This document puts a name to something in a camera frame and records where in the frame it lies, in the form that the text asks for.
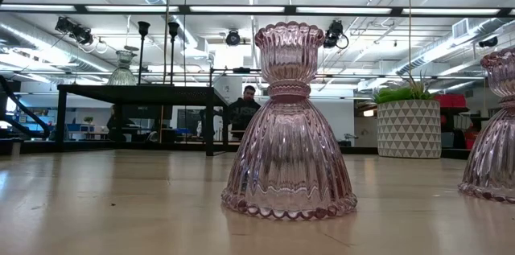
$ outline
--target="potted plant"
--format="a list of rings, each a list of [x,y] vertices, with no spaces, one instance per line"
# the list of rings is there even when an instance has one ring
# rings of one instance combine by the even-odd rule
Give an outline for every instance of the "potted plant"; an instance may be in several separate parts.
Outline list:
[[[410,75],[407,87],[384,88],[377,103],[377,150],[380,156],[440,158],[440,103],[425,84]]]
[[[93,122],[93,117],[84,117],[84,122],[91,124],[91,122]]]

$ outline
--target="white geometric planter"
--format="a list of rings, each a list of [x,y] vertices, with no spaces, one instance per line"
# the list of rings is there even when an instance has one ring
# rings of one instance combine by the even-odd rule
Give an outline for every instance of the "white geometric planter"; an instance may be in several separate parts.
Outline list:
[[[440,158],[440,103],[393,101],[377,106],[377,150],[395,158]]]

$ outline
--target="glass vase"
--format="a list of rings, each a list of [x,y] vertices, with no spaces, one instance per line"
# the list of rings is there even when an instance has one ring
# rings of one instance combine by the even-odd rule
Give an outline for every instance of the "glass vase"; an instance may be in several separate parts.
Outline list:
[[[323,31],[269,25],[255,36],[270,99],[254,115],[222,191],[227,208],[276,219],[323,219],[355,209],[335,136],[308,100]]]
[[[502,108],[481,130],[459,189],[468,195],[515,204],[515,50],[481,60],[490,89]]]
[[[107,85],[136,85],[136,77],[129,70],[132,59],[136,56],[131,51],[120,50],[116,51],[118,56],[118,68],[114,70],[113,74],[107,81]]]

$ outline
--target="green plant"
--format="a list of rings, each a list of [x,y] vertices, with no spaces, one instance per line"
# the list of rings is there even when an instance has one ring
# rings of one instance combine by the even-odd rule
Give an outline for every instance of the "green plant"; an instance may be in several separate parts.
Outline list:
[[[406,87],[381,89],[378,93],[374,94],[374,102],[381,104],[391,101],[433,99],[433,95],[427,91],[424,81],[422,80],[422,73],[420,74],[420,81],[415,81],[411,74],[406,80],[408,82],[408,86]]]

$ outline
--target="black table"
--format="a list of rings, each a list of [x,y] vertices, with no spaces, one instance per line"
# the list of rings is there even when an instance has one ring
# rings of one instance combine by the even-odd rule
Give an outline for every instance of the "black table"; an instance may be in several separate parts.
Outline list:
[[[64,119],[66,115],[66,97],[68,93],[105,101],[116,105],[117,117],[122,117],[123,105],[186,105],[205,106],[205,144],[206,155],[213,156],[213,114],[214,107],[223,107],[223,143],[224,149],[229,145],[229,103],[213,87],[180,87],[170,85],[139,86],[98,86],[98,85],[58,85],[59,104],[57,112],[56,143],[64,143]],[[122,119],[117,119],[123,127]]]

